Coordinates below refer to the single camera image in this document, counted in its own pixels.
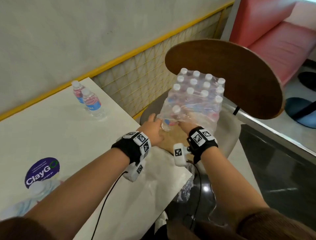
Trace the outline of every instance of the brown shirt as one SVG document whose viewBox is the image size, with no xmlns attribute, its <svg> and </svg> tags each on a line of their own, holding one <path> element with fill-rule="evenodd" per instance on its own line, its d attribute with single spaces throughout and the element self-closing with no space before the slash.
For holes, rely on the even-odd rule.
<svg viewBox="0 0 316 240">
<path fill-rule="evenodd" d="M 265 209 L 244 218 L 237 231 L 197 222 L 194 233 L 180 223 L 167 224 L 170 240 L 316 240 L 316 233 L 273 209 Z M 0 222 L 1 240 L 56 240 L 44 227 L 27 218 Z"/>
</svg>

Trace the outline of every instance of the person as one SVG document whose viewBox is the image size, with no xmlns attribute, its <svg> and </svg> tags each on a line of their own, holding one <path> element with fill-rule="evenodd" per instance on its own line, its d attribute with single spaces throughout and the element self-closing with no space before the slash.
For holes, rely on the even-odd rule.
<svg viewBox="0 0 316 240">
<path fill-rule="evenodd" d="M 149 138 L 152 146 L 163 140 L 159 135 L 162 120 L 154 121 L 154 117 L 152 114 L 137 129 Z M 195 123 L 179 122 L 179 125 L 188 136 L 197 128 Z M 118 145 L 113 146 L 68 178 L 24 217 L 0 222 L 0 239 L 73 239 L 131 162 L 129 154 L 115 147 Z M 217 204 L 227 214 L 232 231 L 200 223 L 192 233 L 184 226 L 170 222 L 166 238 L 316 239 L 316 233 L 310 228 L 270 209 L 214 142 L 199 154 Z"/>
</svg>

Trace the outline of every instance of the pink sofa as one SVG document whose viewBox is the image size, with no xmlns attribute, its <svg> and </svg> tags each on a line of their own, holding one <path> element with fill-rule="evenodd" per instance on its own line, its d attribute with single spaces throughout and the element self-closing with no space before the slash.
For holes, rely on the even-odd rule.
<svg viewBox="0 0 316 240">
<path fill-rule="evenodd" d="M 282 85 L 316 46 L 316 31 L 284 21 L 295 4 L 294 0 L 241 0 L 229 39 L 257 53 Z"/>
</svg>

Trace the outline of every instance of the dark glossy floor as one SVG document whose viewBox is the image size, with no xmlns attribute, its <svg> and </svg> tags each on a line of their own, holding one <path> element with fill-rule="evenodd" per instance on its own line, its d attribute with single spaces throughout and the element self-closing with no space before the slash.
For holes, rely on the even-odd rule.
<svg viewBox="0 0 316 240">
<path fill-rule="evenodd" d="M 272 208 L 316 230 L 316 165 L 301 158 L 248 125 L 242 125 L 240 142 L 257 180 L 263 198 Z M 196 219 L 208 221 L 215 206 L 207 176 L 201 176 L 202 196 Z M 190 226 L 199 200 L 198 174 L 187 203 L 171 202 L 166 208 L 169 219 Z M 211 220 L 222 225 L 217 208 Z"/>
</svg>

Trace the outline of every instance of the lattice panel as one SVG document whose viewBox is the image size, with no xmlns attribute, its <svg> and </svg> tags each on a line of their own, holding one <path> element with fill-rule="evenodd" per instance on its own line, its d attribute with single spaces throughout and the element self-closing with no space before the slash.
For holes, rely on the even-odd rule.
<svg viewBox="0 0 316 240">
<path fill-rule="evenodd" d="M 217 13 L 163 42 L 93 77 L 130 116 L 136 115 L 172 87 L 176 76 L 165 66 L 165 55 L 183 41 L 213 38 L 221 13 Z"/>
</svg>

